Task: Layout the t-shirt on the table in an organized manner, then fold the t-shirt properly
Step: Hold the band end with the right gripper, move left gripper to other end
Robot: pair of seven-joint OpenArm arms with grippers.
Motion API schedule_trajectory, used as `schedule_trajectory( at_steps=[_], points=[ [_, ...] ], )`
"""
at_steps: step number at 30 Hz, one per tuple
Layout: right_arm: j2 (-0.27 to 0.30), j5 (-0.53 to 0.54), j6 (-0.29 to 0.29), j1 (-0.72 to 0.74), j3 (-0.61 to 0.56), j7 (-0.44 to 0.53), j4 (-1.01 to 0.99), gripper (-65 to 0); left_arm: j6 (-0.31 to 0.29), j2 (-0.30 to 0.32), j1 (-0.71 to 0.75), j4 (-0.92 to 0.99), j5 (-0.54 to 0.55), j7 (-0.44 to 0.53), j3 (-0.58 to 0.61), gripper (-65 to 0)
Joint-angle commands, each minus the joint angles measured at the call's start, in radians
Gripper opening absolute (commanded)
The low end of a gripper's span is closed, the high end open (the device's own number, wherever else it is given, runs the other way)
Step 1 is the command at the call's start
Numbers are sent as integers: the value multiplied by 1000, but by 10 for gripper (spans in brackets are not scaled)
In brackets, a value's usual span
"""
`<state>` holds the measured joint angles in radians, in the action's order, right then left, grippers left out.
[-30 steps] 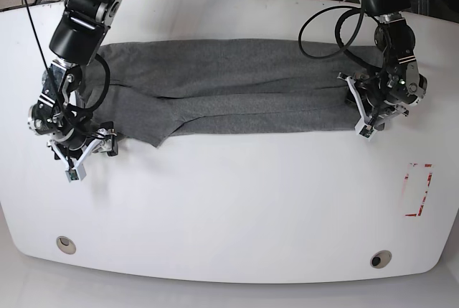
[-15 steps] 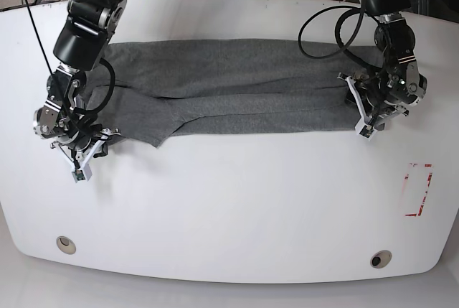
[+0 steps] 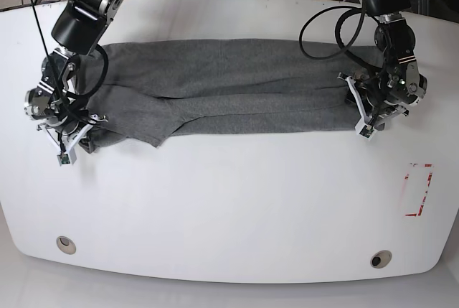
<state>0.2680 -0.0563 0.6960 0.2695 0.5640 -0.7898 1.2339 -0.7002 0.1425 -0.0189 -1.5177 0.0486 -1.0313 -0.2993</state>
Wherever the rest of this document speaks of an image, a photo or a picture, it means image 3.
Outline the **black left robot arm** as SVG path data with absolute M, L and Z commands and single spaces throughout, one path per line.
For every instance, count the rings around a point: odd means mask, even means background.
M 360 114 L 356 133 L 366 139 L 382 130 L 387 120 L 408 116 L 408 106 L 419 103 L 427 92 L 427 79 L 419 73 L 414 54 L 415 34 L 402 16 L 410 6 L 410 0 L 361 0 L 361 14 L 377 22 L 374 42 L 382 52 L 381 67 L 350 52 L 341 39 L 342 25 L 357 13 L 355 10 L 343 13 L 335 26 L 337 45 L 366 70 L 344 79 L 349 86 L 347 97 L 355 102 Z

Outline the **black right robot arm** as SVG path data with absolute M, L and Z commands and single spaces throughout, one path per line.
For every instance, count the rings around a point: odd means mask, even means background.
M 90 98 L 98 91 L 108 73 L 108 55 L 99 40 L 113 21 L 123 0 L 67 0 L 57 19 L 52 38 L 58 44 L 46 52 L 42 76 L 36 88 L 26 94 L 24 112 L 38 121 L 57 150 L 62 164 L 72 163 L 74 148 L 87 132 L 105 119 L 87 110 Z M 97 52 L 103 69 L 88 92 L 69 89 L 69 81 L 79 69 L 82 57 Z

